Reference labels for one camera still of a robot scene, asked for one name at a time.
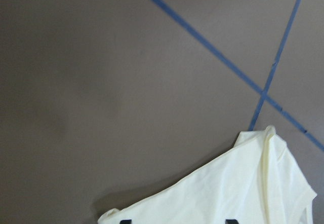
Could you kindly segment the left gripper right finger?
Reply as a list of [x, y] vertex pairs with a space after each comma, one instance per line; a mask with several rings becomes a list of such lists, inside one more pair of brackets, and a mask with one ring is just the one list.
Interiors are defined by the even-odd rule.
[[238, 224], [237, 215], [235, 213], [226, 215], [225, 223], [226, 224]]

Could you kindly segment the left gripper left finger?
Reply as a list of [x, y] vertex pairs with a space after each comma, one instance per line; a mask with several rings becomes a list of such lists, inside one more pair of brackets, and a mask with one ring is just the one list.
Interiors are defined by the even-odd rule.
[[119, 224], [132, 224], [132, 217], [129, 215], [125, 215], [120, 218]]

